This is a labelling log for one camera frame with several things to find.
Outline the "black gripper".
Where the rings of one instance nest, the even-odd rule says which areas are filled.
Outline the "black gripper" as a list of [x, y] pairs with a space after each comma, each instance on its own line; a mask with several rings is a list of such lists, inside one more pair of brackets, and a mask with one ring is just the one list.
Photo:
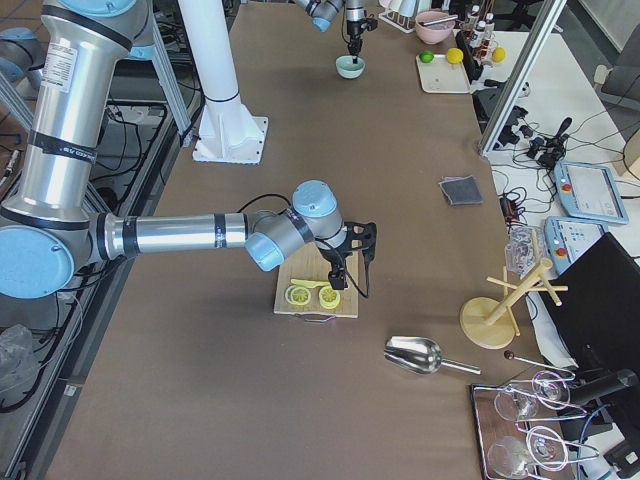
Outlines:
[[375, 29], [376, 19], [373, 17], [346, 21], [346, 31], [349, 37], [348, 51], [353, 64], [357, 64], [359, 60], [359, 54], [361, 52], [361, 35], [367, 31], [373, 31]]
[[[359, 223], [346, 221], [346, 237], [342, 243], [345, 256], [361, 252], [364, 260], [374, 260], [377, 242], [377, 225], [374, 222]], [[333, 267], [328, 273], [328, 281], [333, 290], [345, 290], [347, 285], [346, 271], [342, 267]]]

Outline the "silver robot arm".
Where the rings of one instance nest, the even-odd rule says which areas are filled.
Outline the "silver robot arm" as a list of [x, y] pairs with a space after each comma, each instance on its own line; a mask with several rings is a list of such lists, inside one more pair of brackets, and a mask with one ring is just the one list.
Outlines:
[[362, 35], [378, 27], [378, 20], [367, 14], [364, 1], [295, 0], [294, 3], [305, 11], [320, 32], [326, 32], [340, 12], [344, 14], [343, 22], [346, 25], [346, 32], [343, 34], [343, 40], [347, 44], [353, 63], [356, 63], [360, 57], [363, 46]]
[[268, 121], [243, 104], [219, 1], [183, 1], [180, 13], [200, 81], [203, 115], [193, 118], [148, 1], [47, 1], [50, 42], [18, 191], [1, 205], [1, 291], [36, 299], [62, 290], [84, 266], [145, 253], [243, 248], [269, 271], [308, 244], [328, 261], [336, 290], [352, 285], [347, 262], [375, 257], [376, 227], [342, 217], [330, 187], [299, 185], [280, 212], [120, 217], [86, 212], [87, 187], [121, 179], [132, 187], [140, 160], [106, 166], [99, 134], [116, 64], [151, 60], [183, 137], [196, 133], [197, 161], [256, 164]]

